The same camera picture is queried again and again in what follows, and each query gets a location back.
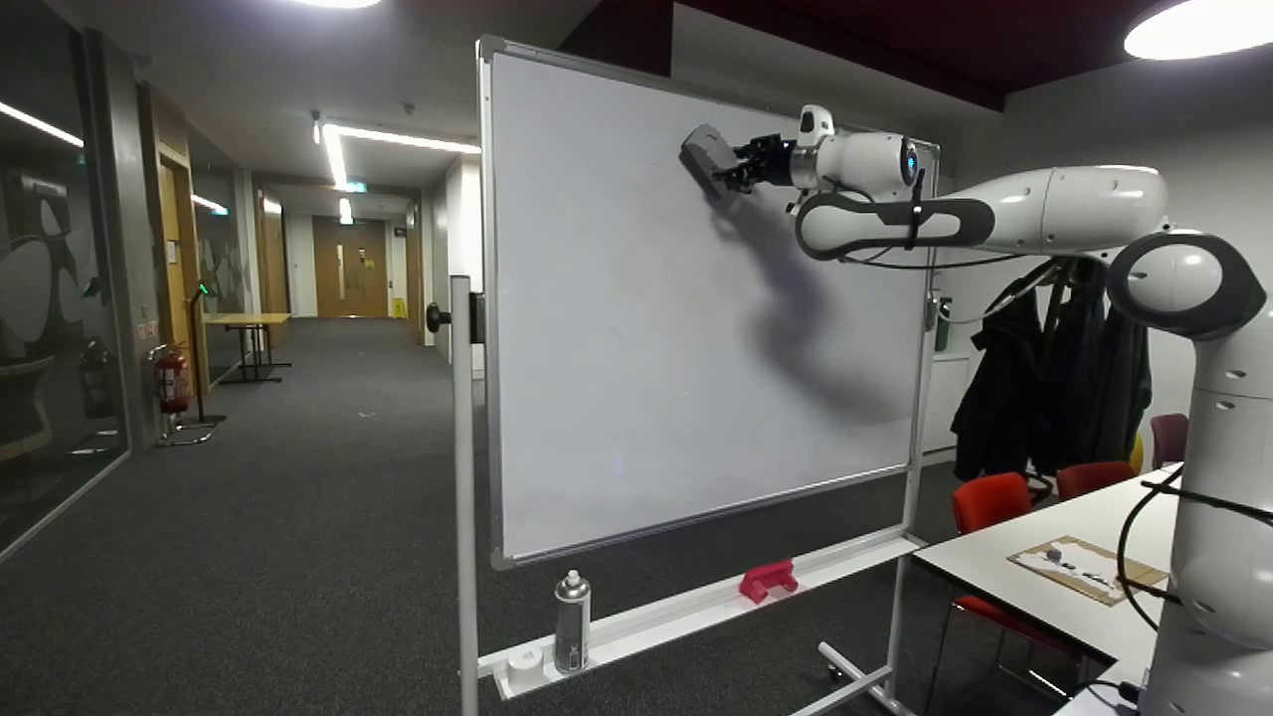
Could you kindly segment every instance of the white table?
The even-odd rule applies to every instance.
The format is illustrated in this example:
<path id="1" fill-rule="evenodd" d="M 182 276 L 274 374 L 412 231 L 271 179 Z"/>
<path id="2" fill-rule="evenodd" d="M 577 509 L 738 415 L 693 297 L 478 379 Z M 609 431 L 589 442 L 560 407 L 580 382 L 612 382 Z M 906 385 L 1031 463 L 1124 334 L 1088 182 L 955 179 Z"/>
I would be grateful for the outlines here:
<path id="1" fill-rule="evenodd" d="M 1089 540 L 1089 544 L 1113 552 L 1124 517 L 1145 499 L 1142 480 L 1163 480 L 1169 475 L 1174 475 L 1174 464 L 1166 464 L 1158 475 L 1137 475 L 1124 487 L 1035 509 L 1027 517 L 931 544 L 917 558 L 923 564 L 1035 618 L 1040 625 L 1049 625 L 1063 636 L 1072 636 L 1094 652 L 1105 652 L 1113 662 L 1113 670 L 1102 674 L 1102 682 L 1113 682 L 1113 683 L 1120 682 L 1145 682 L 1145 674 L 1154 663 L 1158 631 L 1145 627 L 1145 619 L 1128 599 L 1105 610 L 1098 599 L 1077 598 L 1075 587 L 1063 587 L 1031 569 L 1020 569 L 1011 558 L 1031 544 L 1056 540 L 1056 538 L 1077 538 L 1077 540 Z M 1154 569 L 1169 569 L 1174 521 L 1177 521 L 1174 499 L 1150 501 L 1150 509 L 1137 517 L 1137 525 L 1132 533 L 1128 558 L 1154 564 Z M 1142 591 L 1142 606 L 1150 618 L 1163 618 L 1158 598 Z"/>

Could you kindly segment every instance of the gray carpet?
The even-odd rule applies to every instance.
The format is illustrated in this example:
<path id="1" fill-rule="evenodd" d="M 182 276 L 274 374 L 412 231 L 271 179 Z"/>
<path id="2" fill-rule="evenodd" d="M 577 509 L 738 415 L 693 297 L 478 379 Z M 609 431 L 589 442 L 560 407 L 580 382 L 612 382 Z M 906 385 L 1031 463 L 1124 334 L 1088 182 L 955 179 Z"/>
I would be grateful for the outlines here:
<path id="1" fill-rule="evenodd" d="M 156 450 L 0 564 L 0 713 L 453 713 L 445 362 L 390 321 L 295 325 L 279 385 L 226 385 L 211 447 Z M 947 475 L 923 533 L 951 533 Z M 580 564 L 597 613 L 890 521 L 897 480 L 682 530 Z M 480 650 L 540 636 L 565 564 L 480 578 Z M 951 586 L 913 569 L 902 697 L 923 701 Z M 817 639 L 882 655 L 890 569 L 494 716 L 750 716 L 823 697 Z M 1045 713 L 951 627 L 942 713 Z"/>

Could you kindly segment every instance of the whiteboard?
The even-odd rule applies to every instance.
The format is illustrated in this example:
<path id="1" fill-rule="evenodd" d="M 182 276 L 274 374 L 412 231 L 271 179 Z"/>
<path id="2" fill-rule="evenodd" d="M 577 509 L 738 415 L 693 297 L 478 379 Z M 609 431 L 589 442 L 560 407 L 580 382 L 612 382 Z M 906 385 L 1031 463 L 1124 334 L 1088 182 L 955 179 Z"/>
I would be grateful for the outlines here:
<path id="1" fill-rule="evenodd" d="M 796 133 L 503 40 L 478 49 L 494 564 L 902 475 L 926 276 L 812 263 L 682 138 Z"/>

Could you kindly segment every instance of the red object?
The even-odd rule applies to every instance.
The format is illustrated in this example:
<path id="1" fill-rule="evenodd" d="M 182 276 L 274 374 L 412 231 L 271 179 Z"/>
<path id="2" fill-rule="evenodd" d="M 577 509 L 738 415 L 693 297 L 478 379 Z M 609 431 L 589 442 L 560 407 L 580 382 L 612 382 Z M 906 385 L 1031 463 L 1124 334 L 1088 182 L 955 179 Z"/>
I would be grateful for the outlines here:
<path id="1" fill-rule="evenodd" d="M 1067 464 L 1067 468 L 1060 468 L 1060 499 L 1072 501 L 1077 492 L 1094 492 L 1094 488 L 1105 488 L 1128 477 L 1132 477 L 1128 463 Z"/>
<path id="2" fill-rule="evenodd" d="M 156 394 L 165 415 L 187 415 L 190 390 L 187 390 L 187 358 L 174 346 L 165 346 L 156 354 Z"/>
<path id="3" fill-rule="evenodd" d="M 1031 499 L 1031 487 L 1027 487 L 1021 475 L 988 475 L 988 477 L 962 480 L 955 488 L 955 525 L 958 525 L 958 533 L 975 533 L 975 530 L 1021 517 L 1031 509 L 1035 509 L 1035 499 Z M 991 619 L 999 627 L 1011 627 L 1020 636 L 1043 636 L 1045 631 L 1035 619 L 1015 618 L 1015 613 L 999 610 L 995 599 L 988 599 L 979 591 L 955 598 L 955 610 L 970 613 L 970 618 L 983 618 L 983 619 Z"/>
<path id="4" fill-rule="evenodd" d="M 787 598 L 796 591 L 799 579 L 791 574 L 791 562 L 772 562 L 772 564 L 759 564 L 759 569 L 750 569 L 744 574 L 744 586 L 739 591 L 752 599 L 752 606 L 766 606 L 768 598 Z"/>
<path id="5" fill-rule="evenodd" d="M 1154 432 L 1154 464 L 1163 468 L 1166 463 L 1186 463 L 1189 454 L 1189 416 L 1186 415 L 1158 415 L 1150 420 Z"/>

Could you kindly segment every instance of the glass wall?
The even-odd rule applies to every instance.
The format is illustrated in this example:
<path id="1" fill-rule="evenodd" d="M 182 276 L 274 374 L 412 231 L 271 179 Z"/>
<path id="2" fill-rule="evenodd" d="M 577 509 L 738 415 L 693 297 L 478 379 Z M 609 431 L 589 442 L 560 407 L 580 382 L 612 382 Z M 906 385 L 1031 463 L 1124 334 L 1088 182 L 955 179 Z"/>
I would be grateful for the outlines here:
<path id="1" fill-rule="evenodd" d="M 0 549 L 124 454 L 76 37 L 0 4 Z"/>

